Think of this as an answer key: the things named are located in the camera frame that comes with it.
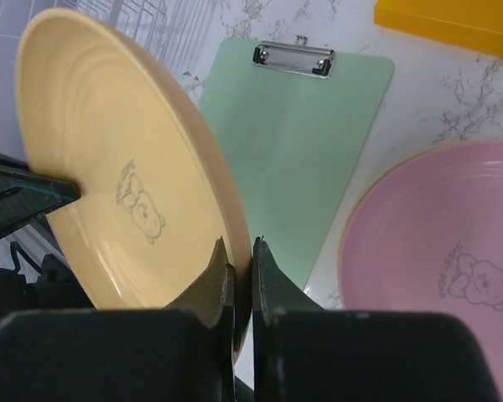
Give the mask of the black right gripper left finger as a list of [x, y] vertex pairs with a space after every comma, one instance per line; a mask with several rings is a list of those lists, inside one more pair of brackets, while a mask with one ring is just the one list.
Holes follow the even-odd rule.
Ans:
[[217, 240], [170, 307], [5, 317], [0, 401], [232, 401], [234, 283]]

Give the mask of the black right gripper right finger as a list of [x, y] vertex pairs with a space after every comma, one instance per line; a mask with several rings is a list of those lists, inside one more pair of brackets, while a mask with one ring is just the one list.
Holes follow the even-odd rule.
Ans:
[[429, 312], [326, 310], [253, 245], [258, 401], [497, 401], [474, 334]]

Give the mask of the pink plate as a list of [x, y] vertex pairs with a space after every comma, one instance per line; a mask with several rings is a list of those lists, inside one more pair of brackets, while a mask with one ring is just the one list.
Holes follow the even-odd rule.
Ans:
[[348, 309], [462, 320], [503, 399], [503, 141], [435, 147], [385, 173], [347, 221], [338, 287]]

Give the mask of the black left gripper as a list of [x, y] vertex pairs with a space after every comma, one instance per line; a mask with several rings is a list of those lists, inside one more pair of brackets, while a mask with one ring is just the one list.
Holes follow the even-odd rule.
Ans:
[[[27, 164], [0, 154], [0, 239], [80, 198], [69, 181], [33, 173]], [[13, 268], [0, 267], [0, 321], [25, 310], [92, 308], [72, 270], [55, 255], [37, 264], [16, 241]]]

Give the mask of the orange yellow plate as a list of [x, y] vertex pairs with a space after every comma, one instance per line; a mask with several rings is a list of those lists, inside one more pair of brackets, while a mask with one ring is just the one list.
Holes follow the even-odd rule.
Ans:
[[240, 352], [251, 310], [245, 214], [217, 140], [173, 76], [111, 26], [50, 8], [20, 39], [16, 100], [31, 170], [80, 189], [48, 220], [93, 305], [169, 306], [222, 240]]

